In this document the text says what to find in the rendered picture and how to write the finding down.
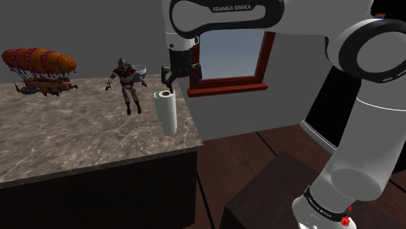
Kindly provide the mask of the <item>marble topped dark counter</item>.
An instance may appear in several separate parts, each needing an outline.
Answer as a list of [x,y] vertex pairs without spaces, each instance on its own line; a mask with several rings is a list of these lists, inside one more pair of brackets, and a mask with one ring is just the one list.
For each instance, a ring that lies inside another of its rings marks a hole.
[[126,113],[118,81],[75,79],[60,96],[0,84],[0,229],[183,229],[195,221],[195,123],[176,93],[177,131],[157,117],[158,75]]

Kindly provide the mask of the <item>white paper towel roll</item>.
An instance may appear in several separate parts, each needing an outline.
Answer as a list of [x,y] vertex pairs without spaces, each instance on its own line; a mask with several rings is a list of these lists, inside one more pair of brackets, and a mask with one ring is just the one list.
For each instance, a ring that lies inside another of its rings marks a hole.
[[157,118],[162,124],[163,134],[173,136],[177,130],[176,93],[163,90],[154,93]]

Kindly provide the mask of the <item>orange airship toy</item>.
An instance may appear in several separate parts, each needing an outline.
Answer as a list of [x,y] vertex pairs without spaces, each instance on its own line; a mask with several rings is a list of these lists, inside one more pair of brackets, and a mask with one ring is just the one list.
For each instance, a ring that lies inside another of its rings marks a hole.
[[20,94],[42,93],[44,96],[60,96],[64,91],[77,89],[69,75],[77,64],[68,55],[42,48],[8,49],[1,55],[10,71],[17,73],[24,86],[16,87]]

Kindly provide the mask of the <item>red grey armoured figure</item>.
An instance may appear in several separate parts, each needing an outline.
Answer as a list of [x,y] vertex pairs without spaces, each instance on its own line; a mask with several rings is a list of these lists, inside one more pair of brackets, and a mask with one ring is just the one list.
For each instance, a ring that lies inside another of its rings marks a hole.
[[145,83],[144,79],[142,78],[142,75],[137,73],[136,70],[134,68],[132,68],[131,65],[128,64],[125,59],[119,58],[118,67],[113,70],[113,72],[112,72],[111,76],[108,78],[108,81],[105,86],[105,89],[109,90],[111,88],[112,81],[116,77],[119,77],[121,89],[122,89],[122,95],[123,95],[123,98],[124,98],[124,101],[125,101],[125,104],[127,107],[127,115],[131,114],[130,98],[128,96],[128,92],[131,94],[131,97],[133,98],[133,101],[137,106],[137,113],[138,114],[142,113],[141,105],[140,105],[139,99],[137,97],[137,91],[134,86],[135,80],[133,79],[133,76],[137,76],[139,78],[142,86],[147,87],[147,84]]

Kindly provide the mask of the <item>dark brown robot stand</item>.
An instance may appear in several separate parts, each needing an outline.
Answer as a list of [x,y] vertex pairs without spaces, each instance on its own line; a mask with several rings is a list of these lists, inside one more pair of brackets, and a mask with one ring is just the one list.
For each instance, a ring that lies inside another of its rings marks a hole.
[[[330,156],[282,151],[225,205],[219,229],[298,229],[291,204]],[[358,229],[406,229],[406,194],[391,183],[379,200],[357,201],[352,208]]]

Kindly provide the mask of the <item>red framed window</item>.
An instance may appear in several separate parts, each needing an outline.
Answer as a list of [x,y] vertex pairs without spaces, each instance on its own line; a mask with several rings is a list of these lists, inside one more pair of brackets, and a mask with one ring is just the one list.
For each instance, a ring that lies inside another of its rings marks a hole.
[[275,33],[257,30],[212,31],[192,49],[202,79],[189,80],[190,98],[267,89],[263,82]]

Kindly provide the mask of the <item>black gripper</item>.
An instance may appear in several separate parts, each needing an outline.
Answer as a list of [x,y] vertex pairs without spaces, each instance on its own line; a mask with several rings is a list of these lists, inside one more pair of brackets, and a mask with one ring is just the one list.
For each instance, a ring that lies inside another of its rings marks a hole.
[[191,77],[194,80],[202,79],[202,69],[199,63],[192,64],[192,52],[190,49],[183,51],[169,50],[170,67],[161,67],[161,82],[173,93],[172,84],[176,78]]

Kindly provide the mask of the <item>white and blue bowl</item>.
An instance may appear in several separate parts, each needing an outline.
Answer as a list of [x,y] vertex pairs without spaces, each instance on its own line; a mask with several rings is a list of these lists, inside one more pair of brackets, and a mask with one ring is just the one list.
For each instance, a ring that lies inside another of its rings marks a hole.
[[131,66],[135,72],[132,74],[132,79],[135,83],[140,83],[146,77],[146,67],[143,65],[132,65]]

